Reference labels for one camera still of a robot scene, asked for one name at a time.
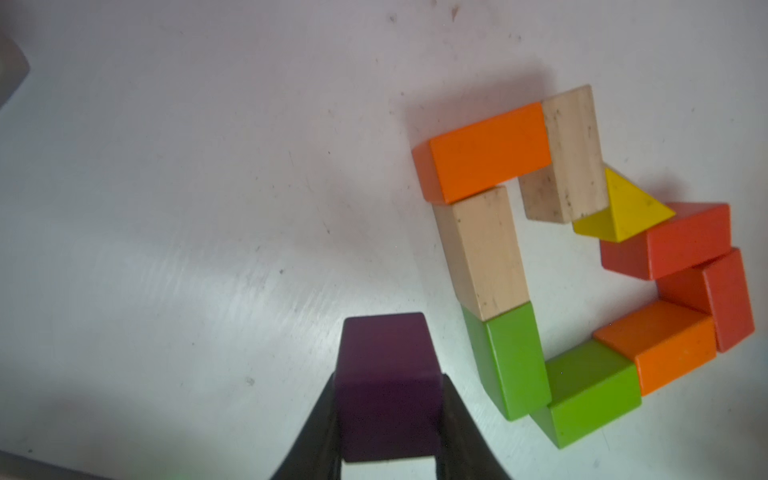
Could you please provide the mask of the green block row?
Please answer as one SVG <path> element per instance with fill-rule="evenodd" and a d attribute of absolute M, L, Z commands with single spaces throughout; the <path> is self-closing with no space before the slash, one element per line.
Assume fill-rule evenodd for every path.
<path fill-rule="evenodd" d="M 548 360 L 546 371 L 552 399 L 531 418 L 559 449 L 642 404 L 635 364 L 595 340 Z"/>
<path fill-rule="evenodd" d="M 481 384 L 503 417 L 515 421 L 546 406 L 552 394 L 533 304 L 487 321 L 462 313 Z"/>

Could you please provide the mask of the purple cube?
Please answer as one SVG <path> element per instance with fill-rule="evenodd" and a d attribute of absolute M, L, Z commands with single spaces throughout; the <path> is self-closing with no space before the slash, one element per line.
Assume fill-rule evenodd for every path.
<path fill-rule="evenodd" d="M 334 378 L 343 460 L 436 455 L 442 380 L 422 313 L 347 318 Z"/>

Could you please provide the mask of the red block pair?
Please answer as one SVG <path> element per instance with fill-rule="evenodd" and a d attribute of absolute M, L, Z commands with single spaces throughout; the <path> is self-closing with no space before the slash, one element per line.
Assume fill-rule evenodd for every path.
<path fill-rule="evenodd" d="M 710 315 L 717 351 L 725 353 L 755 332 L 742 252 L 717 258 L 656 281 L 659 298 Z"/>
<path fill-rule="evenodd" d="M 726 203 L 672 202 L 675 216 L 621 243 L 600 242 L 602 267 L 640 280 L 657 280 L 715 259 L 731 249 Z"/>

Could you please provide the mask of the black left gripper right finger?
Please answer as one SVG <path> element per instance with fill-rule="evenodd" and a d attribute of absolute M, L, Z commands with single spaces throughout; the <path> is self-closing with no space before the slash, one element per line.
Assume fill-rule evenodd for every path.
<path fill-rule="evenodd" d="M 438 430 L 440 447 L 435 456 L 437 479 L 511 480 L 447 374 L 442 380 Z"/>

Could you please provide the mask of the natural wood block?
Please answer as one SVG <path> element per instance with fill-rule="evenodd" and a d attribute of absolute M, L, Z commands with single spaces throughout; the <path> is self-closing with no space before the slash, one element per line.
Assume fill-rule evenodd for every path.
<path fill-rule="evenodd" d="M 456 298 L 481 321 L 530 300 L 508 190 L 433 207 Z"/>
<path fill-rule="evenodd" d="M 541 102 L 551 164 L 519 180 L 526 217 L 571 223 L 609 206 L 593 90 L 583 85 Z"/>

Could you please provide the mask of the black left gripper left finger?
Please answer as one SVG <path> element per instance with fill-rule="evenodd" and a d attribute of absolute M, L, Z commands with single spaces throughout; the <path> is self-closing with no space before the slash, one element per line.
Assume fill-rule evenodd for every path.
<path fill-rule="evenodd" d="M 303 428 L 272 480 L 339 480 L 342 457 L 335 375 L 331 374 Z"/>

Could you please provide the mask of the orange block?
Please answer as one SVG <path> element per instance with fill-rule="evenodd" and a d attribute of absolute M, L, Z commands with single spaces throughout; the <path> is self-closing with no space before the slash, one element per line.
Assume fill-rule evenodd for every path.
<path fill-rule="evenodd" d="M 592 337 L 634 362 L 643 396 L 717 355 L 711 315 L 661 300 L 597 329 Z"/>
<path fill-rule="evenodd" d="M 433 137 L 412 156 L 426 201 L 466 199 L 552 163 L 543 106 L 532 103 Z"/>

